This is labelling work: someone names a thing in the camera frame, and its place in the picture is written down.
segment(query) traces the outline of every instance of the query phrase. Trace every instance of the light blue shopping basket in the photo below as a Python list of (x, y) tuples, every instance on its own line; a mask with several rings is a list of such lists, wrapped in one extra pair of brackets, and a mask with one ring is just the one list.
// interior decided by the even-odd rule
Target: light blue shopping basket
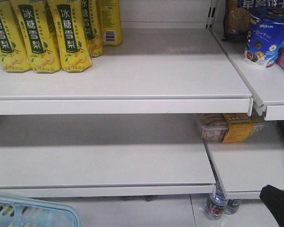
[(80, 218), (63, 204), (0, 195), (0, 227), (80, 227)]

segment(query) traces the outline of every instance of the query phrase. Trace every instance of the yellow drink bottle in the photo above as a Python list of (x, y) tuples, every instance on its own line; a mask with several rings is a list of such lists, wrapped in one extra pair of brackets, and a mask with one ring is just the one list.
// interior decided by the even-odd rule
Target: yellow drink bottle
[(103, 54), (98, 0), (83, 0), (84, 26), (92, 57)]
[(82, 72), (92, 66), (83, 23), (82, 0), (48, 0), (58, 35), (62, 68)]
[(100, 18), (103, 45), (120, 45), (123, 37), (119, 0), (100, 0)]
[(9, 0), (0, 0), (0, 62), (7, 72), (30, 70), (23, 37)]
[(54, 73), (61, 69), (53, 18), (46, 0), (11, 0), (33, 71)]

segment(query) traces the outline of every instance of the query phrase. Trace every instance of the black object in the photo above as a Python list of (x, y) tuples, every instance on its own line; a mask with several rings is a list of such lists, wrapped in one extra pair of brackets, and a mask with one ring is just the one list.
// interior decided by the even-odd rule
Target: black object
[(271, 185), (262, 188), (260, 199), (267, 206), (280, 227), (284, 227), (284, 191)]

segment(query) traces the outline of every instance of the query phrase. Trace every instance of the bottled drink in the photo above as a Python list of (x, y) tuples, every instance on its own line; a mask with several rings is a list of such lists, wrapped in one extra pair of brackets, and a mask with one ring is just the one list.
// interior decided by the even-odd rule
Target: bottled drink
[(239, 209), (239, 205), (242, 203), (242, 200), (228, 200), (228, 203), (225, 207), (225, 214), (234, 214)]
[(207, 197), (206, 206), (204, 209), (205, 215), (210, 220), (220, 219), (224, 212), (226, 204), (227, 204), (227, 199), (225, 199), (220, 184), (216, 183), (215, 194), (213, 195), (212, 193), (210, 193), (209, 196)]

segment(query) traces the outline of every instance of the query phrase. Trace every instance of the clear plastic package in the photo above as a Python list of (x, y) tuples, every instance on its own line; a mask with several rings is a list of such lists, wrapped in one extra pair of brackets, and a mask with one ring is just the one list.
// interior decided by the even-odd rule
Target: clear plastic package
[[(265, 127), (264, 118), (253, 113), (250, 116), (253, 129), (248, 137), (256, 136)], [(208, 142), (222, 142), (229, 131), (229, 125), (222, 113), (195, 114), (195, 124), (202, 139)]]

